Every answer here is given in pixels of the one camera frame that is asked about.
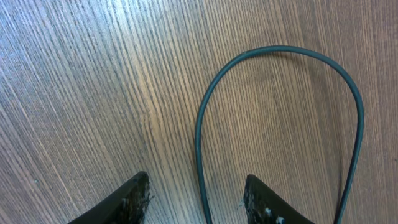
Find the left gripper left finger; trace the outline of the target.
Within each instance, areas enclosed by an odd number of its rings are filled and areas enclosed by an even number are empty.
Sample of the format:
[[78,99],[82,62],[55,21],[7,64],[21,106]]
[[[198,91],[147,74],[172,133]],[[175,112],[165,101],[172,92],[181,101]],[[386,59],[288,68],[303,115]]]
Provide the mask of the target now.
[[149,202],[149,176],[141,171],[70,224],[143,224]]

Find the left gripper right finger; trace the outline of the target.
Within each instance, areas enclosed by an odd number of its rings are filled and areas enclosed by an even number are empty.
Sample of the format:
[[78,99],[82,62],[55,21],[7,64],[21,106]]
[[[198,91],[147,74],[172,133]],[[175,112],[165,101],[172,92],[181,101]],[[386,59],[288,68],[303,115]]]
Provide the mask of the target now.
[[248,224],[313,224],[253,174],[246,177],[243,202]]

